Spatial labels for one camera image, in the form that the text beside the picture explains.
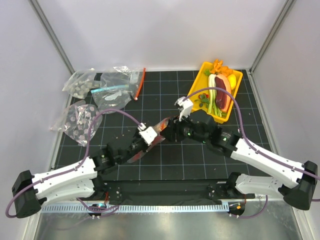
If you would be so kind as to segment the clear bag orange zipper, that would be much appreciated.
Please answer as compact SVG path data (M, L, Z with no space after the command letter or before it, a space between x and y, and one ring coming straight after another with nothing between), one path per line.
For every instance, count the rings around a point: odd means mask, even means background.
M136 90L136 93L135 93L135 96L134 96L134 100L135 101L138 100L140 91L141 91L141 89L143 87L144 80L145 80L145 74L146 74L146 68L144 67L143 70L142 70L142 73L141 73L141 77L139 78L138 87L137 87L137 90Z
M166 138L161 135L161 132L168 127L171 119L174 119L174 117L166 117L154 126L147 126L141 122L133 135L129 147L126 149L127 157L124 161L126 163L134 163L141 159L154 146L164 141Z

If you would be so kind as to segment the toy green onion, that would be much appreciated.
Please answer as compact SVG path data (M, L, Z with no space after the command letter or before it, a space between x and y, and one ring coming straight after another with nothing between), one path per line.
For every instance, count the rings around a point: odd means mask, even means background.
M215 83L215 77L218 74L210 74L208 77L208 87L216 87L216 83ZM222 112L215 103L215 99L216 99L216 95L217 95L217 90L216 89L210 89L209 90L209 107L208 107L208 112L211 113L212 111L214 112L214 114L218 117L223 117L225 112Z

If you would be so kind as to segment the toy meat slab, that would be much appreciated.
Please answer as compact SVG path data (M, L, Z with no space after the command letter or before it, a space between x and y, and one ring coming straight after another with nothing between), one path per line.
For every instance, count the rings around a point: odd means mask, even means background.
M230 82L223 74L216 75L214 81L217 88L221 88L228 93L232 92ZM216 91L215 104L222 112L226 113L228 111L230 102L231 98L228 94L221 90Z

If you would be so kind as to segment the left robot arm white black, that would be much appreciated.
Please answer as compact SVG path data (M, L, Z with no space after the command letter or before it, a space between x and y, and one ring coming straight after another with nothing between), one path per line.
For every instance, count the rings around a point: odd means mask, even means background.
M119 165L142 158L154 146L140 135L121 137L84 159L53 171L32 174L22 171L12 186L14 218L38 213L42 207L67 199L101 200L107 192L103 176Z

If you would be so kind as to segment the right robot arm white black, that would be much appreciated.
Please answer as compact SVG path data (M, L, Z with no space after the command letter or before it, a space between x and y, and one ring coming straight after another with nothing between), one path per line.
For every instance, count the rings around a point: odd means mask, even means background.
M317 185L318 166L289 160L248 140L243 134L217 125L203 110L188 117L168 117L160 123L160 135L169 142L185 139L203 143L214 154L249 164L268 176L231 173L225 192L230 198L261 194L282 198L290 206L307 211Z

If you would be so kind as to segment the clear bag blue zipper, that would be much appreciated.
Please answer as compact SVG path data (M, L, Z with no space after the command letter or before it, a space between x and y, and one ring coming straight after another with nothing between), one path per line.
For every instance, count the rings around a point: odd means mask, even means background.
M134 100L143 68L114 66L97 76L100 88L91 90L91 95L99 111L122 110Z

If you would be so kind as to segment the bag of pink discs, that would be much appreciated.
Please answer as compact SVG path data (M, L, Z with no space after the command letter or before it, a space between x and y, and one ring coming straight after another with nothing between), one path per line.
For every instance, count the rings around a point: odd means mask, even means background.
M63 132L78 145L86 147L90 125L98 114L95 105L80 100L65 108L50 130Z

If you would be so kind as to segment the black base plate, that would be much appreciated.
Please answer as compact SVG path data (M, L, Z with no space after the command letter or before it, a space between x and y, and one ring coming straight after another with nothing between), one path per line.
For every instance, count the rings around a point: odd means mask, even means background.
M81 199L99 201L108 197L112 205L129 206L204 206L255 198L253 193L240 193L225 179L117 180L96 185L91 196Z

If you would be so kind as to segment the bag of white pieces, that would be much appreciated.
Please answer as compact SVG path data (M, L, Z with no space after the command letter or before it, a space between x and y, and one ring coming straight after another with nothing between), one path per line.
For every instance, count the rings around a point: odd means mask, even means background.
M94 68L74 72L64 83L62 91L73 98L84 100L92 89L101 87L100 81L95 80L97 73Z

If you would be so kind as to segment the yellow toy lemon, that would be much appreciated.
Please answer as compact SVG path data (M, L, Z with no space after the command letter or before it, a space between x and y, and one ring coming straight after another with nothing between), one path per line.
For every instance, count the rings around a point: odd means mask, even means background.
M237 86L237 78L234 74L230 74L228 77L227 77L228 81L229 81L229 84L230 84L230 89L233 91L236 86Z

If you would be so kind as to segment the toy radish with leaves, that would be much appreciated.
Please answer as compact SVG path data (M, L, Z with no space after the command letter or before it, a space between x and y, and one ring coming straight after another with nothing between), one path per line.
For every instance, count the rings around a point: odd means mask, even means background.
M194 100L199 108L208 108L210 103L209 95L206 93L201 93L198 97Z

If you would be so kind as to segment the green toy grapes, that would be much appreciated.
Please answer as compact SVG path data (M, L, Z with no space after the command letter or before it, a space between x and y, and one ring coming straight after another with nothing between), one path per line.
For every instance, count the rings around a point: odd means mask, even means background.
M209 70L205 70L205 71L204 71L204 74L205 74L206 76L209 76L211 73L210 73Z

